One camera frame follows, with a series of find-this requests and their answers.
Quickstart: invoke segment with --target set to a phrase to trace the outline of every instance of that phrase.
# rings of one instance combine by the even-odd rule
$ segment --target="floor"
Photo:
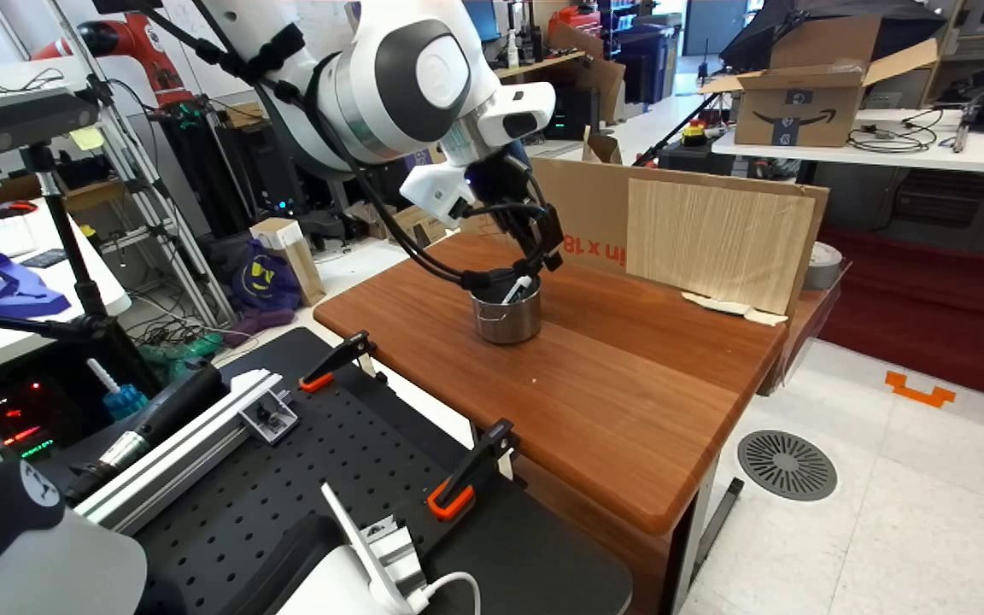
[[[838,490],[790,501],[744,481],[686,615],[984,612],[984,392],[901,368],[913,387],[956,388],[956,404],[930,408],[892,395],[890,368],[815,342],[782,388],[753,399],[722,449],[717,490],[744,477],[735,449],[753,430],[815,440]]]

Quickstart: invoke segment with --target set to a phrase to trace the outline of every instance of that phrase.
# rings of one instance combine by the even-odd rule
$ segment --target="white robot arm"
[[[361,166],[424,152],[402,193],[436,218],[475,193],[517,236],[513,273],[536,276],[562,264],[562,223],[539,198],[517,138],[553,114],[548,81],[503,84],[463,0],[196,0],[227,51],[165,20],[154,0],[97,0],[99,10],[143,10],[192,43],[205,62],[259,87],[296,165],[323,177],[356,177]],[[465,276],[407,245],[424,271],[467,289]]]

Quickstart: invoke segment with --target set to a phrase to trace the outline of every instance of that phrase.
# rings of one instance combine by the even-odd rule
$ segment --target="wooden table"
[[[452,266],[517,255],[499,231],[434,245]],[[370,331],[380,357],[480,425],[513,420],[520,449],[648,535],[693,501],[787,329],[702,310],[670,285],[578,264],[544,276],[539,337],[475,337],[467,294],[399,264],[317,306],[323,325]]]

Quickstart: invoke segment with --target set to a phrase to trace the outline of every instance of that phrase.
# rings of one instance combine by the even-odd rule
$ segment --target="black cable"
[[[113,84],[120,84],[139,108],[143,108],[143,120],[147,120],[147,132],[151,132],[151,145],[147,145],[147,152],[151,152],[151,159],[154,159],[154,166],[160,165],[160,155],[159,155],[159,128],[154,128],[154,114],[160,112],[159,107],[147,107],[143,101],[143,95],[132,87],[132,84],[126,84],[123,79],[106,79],[106,81],[113,81]]]
[[[132,84],[126,84],[123,79],[106,79],[106,81],[120,84],[130,100],[136,100],[136,107],[139,107],[147,114],[159,112],[159,108],[147,107],[143,95],[139,95]]]
[[[452,271],[452,266],[444,266],[442,260],[434,260],[430,253],[424,253],[424,250],[411,237],[411,231],[402,231],[402,227],[398,225],[398,218],[393,218],[390,207],[386,207],[386,198],[380,193],[380,187],[373,187],[373,182],[370,182],[366,175],[356,175],[356,182],[358,182],[358,187],[370,193],[370,204],[380,211],[383,225],[390,227],[390,236],[398,237],[398,245],[399,245],[411,260],[418,260],[428,273],[434,273],[434,276],[442,276],[442,281],[448,281],[448,284],[463,284],[463,273],[459,273],[459,271]]]
[[[533,182],[533,175],[525,177],[525,187],[533,190],[533,198],[536,198],[539,204],[550,204],[548,193],[539,190],[539,185]]]
[[[944,108],[923,108],[923,112],[906,114],[901,127],[910,127],[910,128],[913,128],[913,127],[926,127],[926,128],[930,128],[930,127],[935,127],[940,120],[944,120]]]
[[[533,216],[533,204],[525,201],[497,201],[497,204],[481,204],[473,216],[492,216],[492,211],[524,211]],[[544,242],[533,242],[531,253],[524,253],[524,264],[539,264],[544,255]]]
[[[913,135],[917,135],[917,132],[930,132],[930,138],[920,138],[923,150],[930,150],[930,145],[940,138],[940,132],[930,128],[930,127],[913,127],[910,132],[913,132]]]

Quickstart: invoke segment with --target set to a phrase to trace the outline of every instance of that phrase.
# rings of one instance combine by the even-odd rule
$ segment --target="cardboard box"
[[[787,316],[828,187],[533,155],[567,266],[680,285],[708,306]]]
[[[772,43],[764,70],[722,76],[703,92],[738,95],[735,142],[840,145],[865,87],[940,62],[935,37],[870,62],[877,17],[811,20]]]
[[[418,245],[430,245],[436,237],[448,236],[448,225],[434,216],[428,216],[424,207],[411,204],[393,211],[393,223],[418,242]]]
[[[621,165],[621,142],[620,142],[620,135],[588,127],[588,132],[586,132],[586,159]]]
[[[570,26],[548,30],[550,47],[574,47],[588,55],[588,69],[581,70],[581,84],[599,100],[602,124],[627,120],[627,66],[606,62],[606,43],[592,35]]]
[[[310,242],[303,237],[296,218],[262,218],[251,227],[251,236],[292,264],[303,302],[317,302],[326,297]]]

